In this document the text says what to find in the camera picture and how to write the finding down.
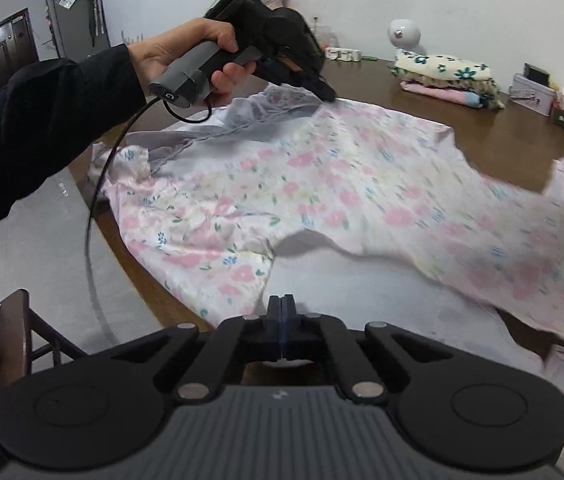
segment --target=power strip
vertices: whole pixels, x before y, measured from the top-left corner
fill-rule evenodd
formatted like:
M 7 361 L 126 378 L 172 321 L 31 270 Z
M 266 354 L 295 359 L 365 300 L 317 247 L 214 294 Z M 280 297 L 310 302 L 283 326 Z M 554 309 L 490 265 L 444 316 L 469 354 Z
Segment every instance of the power strip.
M 327 59 L 332 59 L 334 61 L 362 61 L 362 51 L 354 48 L 328 46 L 325 54 Z

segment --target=gray grip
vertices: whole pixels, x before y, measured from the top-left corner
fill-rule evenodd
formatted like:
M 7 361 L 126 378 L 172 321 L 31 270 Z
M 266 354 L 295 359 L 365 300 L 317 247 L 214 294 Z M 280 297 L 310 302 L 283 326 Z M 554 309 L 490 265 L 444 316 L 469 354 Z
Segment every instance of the gray grip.
M 188 108 L 211 93 L 210 78 L 215 70 L 222 70 L 228 62 L 245 64 L 261 57 L 262 53 L 254 46 L 232 54 L 221 50 L 213 41 L 203 41 L 171 63 L 149 84 L 149 90 L 180 108 Z
M 211 82 L 200 67 L 219 50 L 217 43 L 203 41 L 171 63 L 149 89 L 180 108 L 190 107 L 211 93 Z

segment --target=black sleeve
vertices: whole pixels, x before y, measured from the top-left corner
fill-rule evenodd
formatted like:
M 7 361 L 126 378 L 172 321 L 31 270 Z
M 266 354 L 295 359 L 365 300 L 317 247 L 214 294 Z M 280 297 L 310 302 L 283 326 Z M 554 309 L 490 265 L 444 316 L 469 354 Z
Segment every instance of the black sleeve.
M 82 63 L 54 59 L 13 75 L 0 91 L 0 220 L 145 103 L 124 45 Z

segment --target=black cable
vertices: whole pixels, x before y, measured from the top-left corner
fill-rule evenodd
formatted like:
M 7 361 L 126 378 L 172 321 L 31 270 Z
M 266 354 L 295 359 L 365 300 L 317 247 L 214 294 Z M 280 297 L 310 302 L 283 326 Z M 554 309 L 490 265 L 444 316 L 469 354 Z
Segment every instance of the black cable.
M 98 293 L 95 290 L 95 280 L 93 278 L 93 268 L 91 266 L 91 253 L 89 251 L 91 245 L 91 225 L 92 225 L 91 221 L 93 220 L 93 213 L 95 212 L 95 205 L 98 201 L 98 194 L 100 193 L 100 190 L 102 189 L 102 185 L 104 184 L 104 179 L 106 177 L 108 167 L 111 165 L 113 159 L 116 157 L 118 153 L 118 148 L 122 143 L 122 139 L 124 139 L 128 131 L 131 129 L 131 126 L 133 126 L 136 123 L 136 121 L 142 116 L 142 114 L 145 113 L 154 104 L 156 104 L 156 102 L 158 102 L 159 100 L 160 98 L 156 97 L 155 99 L 152 99 L 147 104 L 145 104 L 137 114 L 131 117 L 128 124 L 124 127 L 124 130 L 122 130 L 122 133 L 120 133 L 120 136 L 116 139 L 116 142 L 113 144 L 113 147 L 111 148 L 111 152 L 108 154 L 107 161 L 104 163 L 104 166 L 102 167 L 102 173 L 100 174 L 100 177 L 98 178 L 98 182 L 95 185 L 95 192 L 93 193 L 93 199 L 91 200 L 91 205 L 89 207 L 89 219 L 87 220 L 86 234 L 84 237 L 84 258 L 86 263 L 86 277 L 89 286 L 89 295 L 91 297 L 91 306 L 93 307 L 95 316 L 98 318 L 98 322 L 102 327 L 102 332 L 104 333 L 104 336 L 112 345 L 117 345 L 120 342 L 118 341 L 118 338 L 113 333 L 113 330 L 111 330 L 110 326 L 108 325 L 108 321 L 104 316 L 104 311 L 100 306 Z M 164 102 L 164 106 L 168 110 L 169 114 L 171 114 L 173 117 L 175 117 L 179 121 L 182 121 L 184 123 L 190 123 L 190 124 L 203 123 L 204 121 L 207 121 L 211 117 L 211 114 L 213 113 L 209 101 L 206 101 L 206 106 L 208 107 L 208 115 L 202 120 L 195 120 L 195 121 L 190 119 L 185 119 L 184 117 L 180 117 L 177 113 L 171 110 L 171 108 L 166 103 L 166 101 Z
M 137 114 L 135 114 L 131 118 L 131 120 L 128 122 L 128 124 L 126 125 L 124 130 L 122 130 L 122 133 L 120 133 L 120 136 L 116 139 L 116 142 L 113 144 L 113 147 L 111 148 L 111 152 L 108 154 L 107 161 L 104 163 L 104 166 L 102 167 L 102 172 L 100 173 L 100 177 L 98 178 L 98 182 L 95 185 L 95 192 L 93 193 L 93 199 L 91 201 L 91 206 L 89 207 L 89 219 L 87 220 L 88 223 L 87 223 L 87 228 L 86 228 L 86 239 L 85 239 L 85 247 L 84 247 L 85 254 L 88 254 L 89 243 L 91 241 L 91 220 L 93 220 L 93 213 L 95 212 L 95 205 L 96 205 L 96 202 L 97 202 L 97 199 L 98 199 L 98 194 L 100 193 L 100 191 L 102 189 L 102 185 L 104 184 L 104 179 L 106 177 L 108 167 L 113 162 L 113 159 L 115 158 L 115 156 L 118 152 L 118 148 L 120 147 L 120 144 L 122 143 L 122 139 L 124 139 L 124 137 L 126 136 L 128 131 L 131 129 L 131 126 L 133 126 L 136 123 L 136 121 L 149 108 L 151 108 L 154 104 L 156 104 L 156 102 L 158 102 L 159 100 L 160 100 L 159 97 L 152 99 L 147 104 L 145 104 Z M 211 115 L 213 114 L 213 110 L 211 108 L 211 103 L 209 102 L 209 100 L 204 101 L 206 103 L 207 108 L 208 108 L 208 115 L 204 119 L 198 119 L 198 120 L 191 120 L 191 119 L 187 119 L 187 118 L 179 116 L 177 113 L 175 113 L 173 110 L 171 110 L 171 107 L 169 106 L 169 104 L 166 101 L 163 101 L 163 102 L 164 102 L 164 107 L 167 109 L 168 113 L 171 114 L 173 117 L 175 117 L 177 120 L 182 121 L 183 123 L 188 123 L 188 124 L 204 123 L 205 121 L 209 120 L 211 118 Z
M 211 110 L 211 103 L 209 103 L 208 100 L 204 101 L 206 103 L 206 106 L 208 107 L 208 115 L 204 118 L 204 119 L 199 119 L 199 120 L 190 120 L 190 119 L 185 119 L 184 117 L 180 117 L 177 113 L 175 113 L 173 110 L 171 110 L 171 107 L 169 106 L 168 102 L 164 102 L 164 107 L 166 108 L 166 111 L 168 111 L 169 114 L 171 114 L 173 117 L 175 117 L 177 120 L 182 121 L 183 123 L 188 123 L 188 124 L 200 124 L 200 123 L 204 123 L 205 121 L 209 120 L 211 118 L 211 114 L 213 113 L 213 110 Z
M 89 219 L 87 220 L 86 237 L 84 239 L 84 254 L 87 257 L 88 257 L 88 254 L 89 254 L 89 243 L 91 241 L 91 220 L 93 220 L 93 213 L 95 212 L 95 205 L 98 201 L 98 193 L 100 193 L 100 190 L 102 189 L 102 185 L 104 184 L 104 179 L 106 177 L 108 167 L 111 165 L 111 163 L 113 162 L 113 159 L 116 157 L 116 154 L 118 153 L 118 148 L 120 147 L 120 144 L 122 143 L 122 139 L 124 139 L 124 137 L 126 136 L 128 131 L 131 129 L 131 126 L 133 126 L 136 123 L 136 121 L 140 118 L 140 116 L 145 111 L 147 111 L 149 108 L 151 108 L 159 100 L 160 100 L 159 97 L 151 99 L 149 102 L 147 102 L 147 104 L 145 104 L 142 107 L 142 109 L 138 113 L 136 113 L 133 117 L 131 117 L 131 120 L 126 124 L 126 126 L 124 127 L 124 130 L 122 130 L 122 133 L 116 139 L 116 142 L 113 144 L 113 147 L 111 148 L 111 152 L 108 154 L 107 161 L 104 163 L 104 167 L 102 167 L 102 173 L 100 173 L 100 177 L 98 178 L 98 183 L 95 185 L 95 192 L 93 193 L 93 199 L 91 200 L 91 206 L 89 207 Z

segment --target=handheld device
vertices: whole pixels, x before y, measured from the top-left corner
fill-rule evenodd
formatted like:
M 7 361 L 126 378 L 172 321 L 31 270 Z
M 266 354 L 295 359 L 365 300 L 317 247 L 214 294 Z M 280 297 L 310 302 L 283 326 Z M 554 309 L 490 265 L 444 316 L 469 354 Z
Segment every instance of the handheld device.
M 303 17 L 287 8 L 270 10 L 260 0 L 217 0 L 205 18 L 229 22 L 235 28 L 238 52 L 203 41 L 169 65 L 149 84 L 149 90 L 166 102 L 188 108 L 211 92 L 211 76 L 229 62 L 258 61 L 256 75 L 275 84 L 305 86 L 320 99 L 333 101 L 335 92 L 320 76 L 324 53 Z M 300 71 L 286 67 L 286 57 Z

